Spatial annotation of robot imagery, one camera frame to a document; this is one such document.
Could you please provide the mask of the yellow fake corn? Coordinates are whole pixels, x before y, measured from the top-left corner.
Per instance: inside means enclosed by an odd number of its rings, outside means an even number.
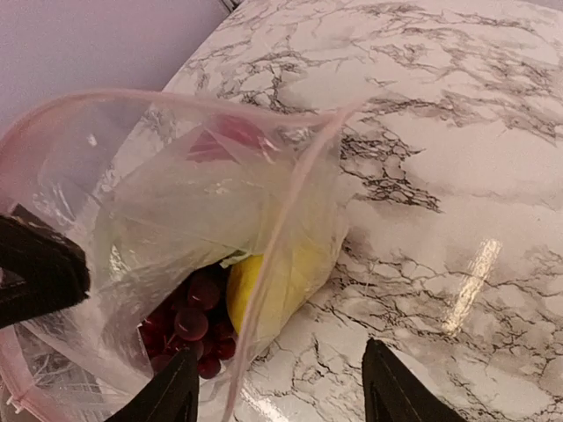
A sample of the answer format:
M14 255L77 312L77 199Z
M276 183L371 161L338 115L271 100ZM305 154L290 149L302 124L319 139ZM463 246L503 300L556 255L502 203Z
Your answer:
M299 240L291 255L278 258L256 327L260 340L275 338L290 317L322 287L340 254L342 241L315 244ZM242 330L245 311L263 263L261 255L250 256L230 268L226 308L235 332Z

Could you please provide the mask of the clear zip top bag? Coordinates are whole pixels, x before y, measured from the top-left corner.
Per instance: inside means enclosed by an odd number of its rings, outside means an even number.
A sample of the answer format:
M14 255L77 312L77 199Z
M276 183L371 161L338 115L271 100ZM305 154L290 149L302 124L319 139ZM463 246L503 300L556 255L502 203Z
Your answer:
M137 326L206 265L261 255L243 350L201 385L204 421L234 411L245 370L327 280L347 232L337 178L353 106L279 114L166 92L71 94L1 141L1 201L85 252L81 304L4 329L8 402L40 421L100 421L148 384Z

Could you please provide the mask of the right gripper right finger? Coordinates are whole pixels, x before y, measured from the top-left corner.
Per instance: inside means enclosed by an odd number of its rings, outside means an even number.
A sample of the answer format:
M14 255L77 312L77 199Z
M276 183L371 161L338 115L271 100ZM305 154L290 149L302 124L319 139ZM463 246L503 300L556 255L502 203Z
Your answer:
M464 422L381 340L371 338L366 344L362 386L367 422Z

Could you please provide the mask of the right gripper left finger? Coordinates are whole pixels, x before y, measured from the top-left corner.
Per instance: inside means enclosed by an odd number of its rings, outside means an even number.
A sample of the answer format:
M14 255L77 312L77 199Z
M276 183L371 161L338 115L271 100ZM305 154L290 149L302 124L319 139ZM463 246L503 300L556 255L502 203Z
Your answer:
M175 422L198 419L197 352L180 349L151 360L152 380L106 422Z

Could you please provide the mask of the purple fake grapes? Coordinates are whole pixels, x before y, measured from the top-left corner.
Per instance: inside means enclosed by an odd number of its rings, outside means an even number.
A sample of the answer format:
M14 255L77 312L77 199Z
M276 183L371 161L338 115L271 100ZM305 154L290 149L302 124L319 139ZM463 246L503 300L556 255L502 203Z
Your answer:
M199 377L209 380L234 356L236 334L227 312L230 270L218 264L191 273L139 325L153 372L177 353L196 354Z

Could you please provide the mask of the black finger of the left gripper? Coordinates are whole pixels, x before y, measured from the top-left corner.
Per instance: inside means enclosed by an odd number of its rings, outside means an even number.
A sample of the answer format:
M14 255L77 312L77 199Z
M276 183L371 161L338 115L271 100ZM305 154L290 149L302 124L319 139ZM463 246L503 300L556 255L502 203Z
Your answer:
M1 326L71 308L89 297L84 250L17 205L1 216Z

